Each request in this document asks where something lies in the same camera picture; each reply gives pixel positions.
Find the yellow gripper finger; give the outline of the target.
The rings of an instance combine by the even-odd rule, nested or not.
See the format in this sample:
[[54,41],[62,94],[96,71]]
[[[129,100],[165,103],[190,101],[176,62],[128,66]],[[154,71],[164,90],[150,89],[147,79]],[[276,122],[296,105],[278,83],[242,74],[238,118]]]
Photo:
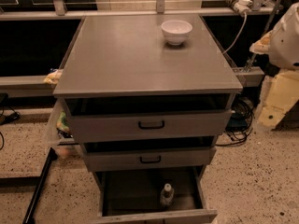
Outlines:
[[266,76],[260,100],[257,123],[265,129],[275,129],[299,101],[299,72],[282,69],[274,77]]

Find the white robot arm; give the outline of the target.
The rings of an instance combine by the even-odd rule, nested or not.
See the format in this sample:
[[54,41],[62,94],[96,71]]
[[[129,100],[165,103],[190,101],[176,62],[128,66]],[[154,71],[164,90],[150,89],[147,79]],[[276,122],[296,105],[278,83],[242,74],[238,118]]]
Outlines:
[[257,124],[272,130],[299,101],[299,3],[292,4],[274,28],[249,50],[266,54],[279,69],[266,78],[261,89]]

